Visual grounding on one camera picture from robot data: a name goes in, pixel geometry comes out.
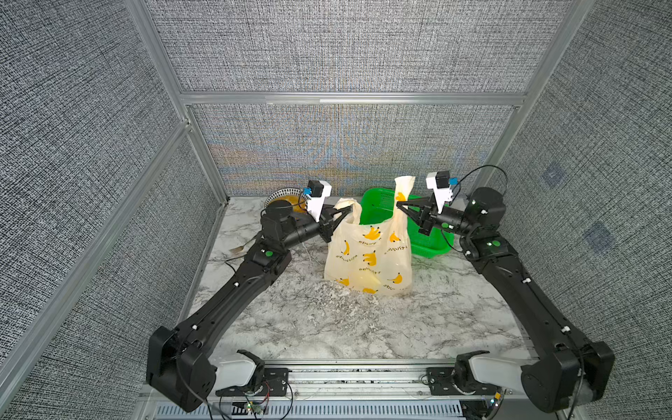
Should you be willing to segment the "banana print plastic bag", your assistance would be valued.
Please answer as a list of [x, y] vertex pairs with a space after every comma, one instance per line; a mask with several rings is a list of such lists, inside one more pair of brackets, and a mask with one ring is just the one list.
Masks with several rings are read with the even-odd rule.
[[357, 292], [379, 296], [408, 294], [413, 283], [408, 218], [395, 208], [380, 223], [362, 223], [362, 205], [352, 198], [335, 207], [350, 209], [328, 243], [324, 278]]

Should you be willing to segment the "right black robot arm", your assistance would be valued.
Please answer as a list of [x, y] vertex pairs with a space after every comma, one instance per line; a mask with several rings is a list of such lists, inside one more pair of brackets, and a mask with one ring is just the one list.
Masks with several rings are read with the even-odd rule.
[[517, 360], [488, 351], [462, 353], [451, 374], [455, 390], [463, 395], [486, 386], [515, 390], [545, 413], [602, 399], [614, 367], [614, 351], [604, 341], [591, 341], [556, 308], [500, 234], [506, 213], [500, 192], [480, 187], [463, 210], [440, 208], [433, 196], [399, 201], [396, 207], [423, 235], [434, 230], [458, 235], [462, 255], [504, 298], [537, 355]]

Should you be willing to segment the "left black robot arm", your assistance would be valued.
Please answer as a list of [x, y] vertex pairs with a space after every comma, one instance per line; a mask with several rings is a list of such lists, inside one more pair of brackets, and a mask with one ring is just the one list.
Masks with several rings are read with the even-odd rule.
[[149, 339], [146, 381], [185, 412], [205, 404], [220, 377], [208, 358], [243, 310], [282, 275], [291, 248], [315, 236], [326, 243], [353, 206], [325, 205], [318, 216], [278, 201], [260, 213], [261, 229], [233, 276], [190, 317]]

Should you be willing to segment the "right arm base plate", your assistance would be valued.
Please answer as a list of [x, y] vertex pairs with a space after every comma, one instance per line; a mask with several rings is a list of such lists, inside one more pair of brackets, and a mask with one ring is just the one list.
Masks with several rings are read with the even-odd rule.
[[498, 388], [492, 384], [478, 383], [467, 374], [454, 373], [453, 367], [427, 367], [426, 381], [434, 397], [494, 396]]

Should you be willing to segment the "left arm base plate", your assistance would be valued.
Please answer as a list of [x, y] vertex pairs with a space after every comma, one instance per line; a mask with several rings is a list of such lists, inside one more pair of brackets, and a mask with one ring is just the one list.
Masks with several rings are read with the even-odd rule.
[[229, 386], [215, 390], [217, 397], [286, 397], [290, 370], [286, 367], [264, 369], [253, 374], [243, 386]]

